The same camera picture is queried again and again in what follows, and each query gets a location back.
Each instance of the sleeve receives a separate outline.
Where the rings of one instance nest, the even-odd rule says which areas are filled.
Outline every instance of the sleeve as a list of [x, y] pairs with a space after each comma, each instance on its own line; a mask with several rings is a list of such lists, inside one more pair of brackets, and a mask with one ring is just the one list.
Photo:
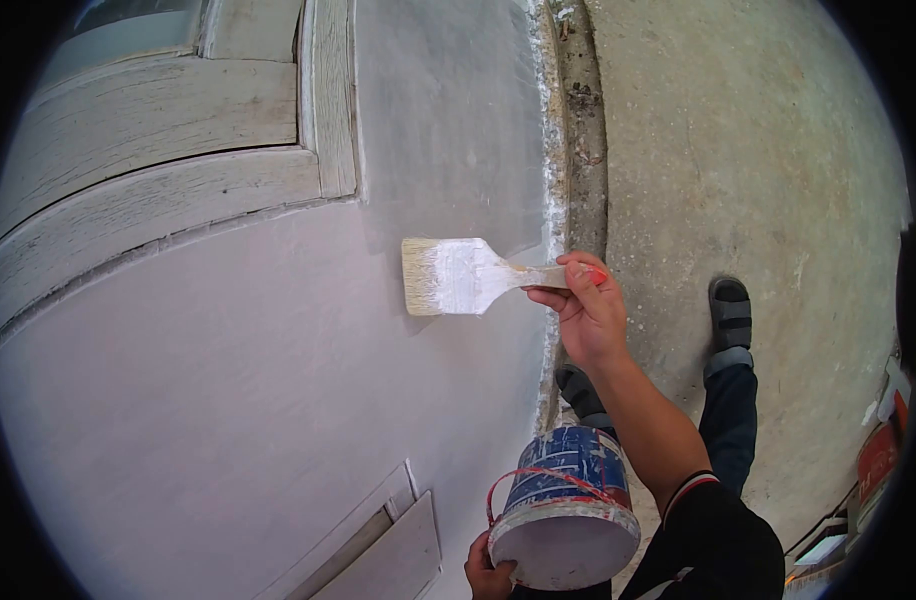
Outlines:
[[668, 502], [621, 598], [781, 598], [784, 557], [764, 519], [714, 474], [695, 473]]

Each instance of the glass pane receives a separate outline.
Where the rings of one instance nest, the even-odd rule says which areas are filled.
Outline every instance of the glass pane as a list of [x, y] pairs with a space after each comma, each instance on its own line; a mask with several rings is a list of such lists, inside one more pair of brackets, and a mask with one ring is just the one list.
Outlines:
[[131, 56], [190, 51], [203, 7], [203, 0], [91, 0], [59, 36], [38, 86]]

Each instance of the sandal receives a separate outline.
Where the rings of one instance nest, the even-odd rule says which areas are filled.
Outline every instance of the sandal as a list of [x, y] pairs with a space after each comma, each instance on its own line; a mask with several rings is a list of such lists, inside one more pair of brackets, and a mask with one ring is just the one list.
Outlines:
[[561, 397], [574, 409], [579, 420], [584, 420], [588, 415], [605, 412], [592, 380], [578, 366], [564, 365], [556, 368], [555, 383], [561, 390]]
[[717, 277], [707, 286], [707, 301], [714, 351], [720, 353], [734, 346], [751, 349], [752, 302], [744, 284], [728, 275]]

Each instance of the bucket handle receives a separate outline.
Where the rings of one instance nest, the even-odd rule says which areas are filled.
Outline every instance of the bucket handle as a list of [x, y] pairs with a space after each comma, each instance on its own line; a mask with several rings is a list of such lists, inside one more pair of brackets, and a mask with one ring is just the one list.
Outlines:
[[515, 470], [508, 471], [504, 475], [498, 477], [497, 481], [491, 484], [491, 488], [488, 490], [488, 499], [486, 500], [486, 502], [488, 503], [488, 528], [494, 527], [495, 523], [501, 519], [501, 514], [498, 515], [498, 518], [495, 518], [494, 515], [492, 514], [492, 494], [495, 493], [495, 487], [498, 486], [501, 483], [501, 480], [504, 479], [505, 477], [508, 477], [510, 475], [518, 475], [518, 474], [542, 474], [542, 475], [550, 475], [552, 477], [558, 477], [559, 479], [563, 479], [564, 481], [570, 484], [574, 484], [575, 486], [581, 488], [585, 492], [588, 492], [592, 496], [598, 498], [602, 502], [605, 502], [607, 504], [611, 504], [617, 507], [621, 507], [621, 505], [619, 504], [618, 501], [615, 500], [615, 498], [612, 498], [607, 493], [593, 486], [592, 484], [585, 481], [584, 479], [579, 479], [575, 477], [574, 475], [562, 473], [560, 471], [553, 470], [550, 468], [543, 468], [541, 466], [523, 466], [521, 468], [516, 468]]

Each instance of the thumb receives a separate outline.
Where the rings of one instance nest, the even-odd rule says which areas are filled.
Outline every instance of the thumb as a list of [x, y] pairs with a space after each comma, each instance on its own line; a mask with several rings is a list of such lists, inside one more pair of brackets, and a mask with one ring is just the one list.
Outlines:
[[512, 571], [515, 570], [515, 567], [518, 566], [517, 560], [502, 560], [494, 568], [494, 573], [500, 575], [505, 579], [510, 579], [512, 576]]
[[564, 282], [568, 289], [584, 306], [588, 316], [596, 321], [602, 321], [608, 311], [608, 304], [601, 292], [588, 276], [585, 268], [577, 260], [572, 260], [564, 267]]

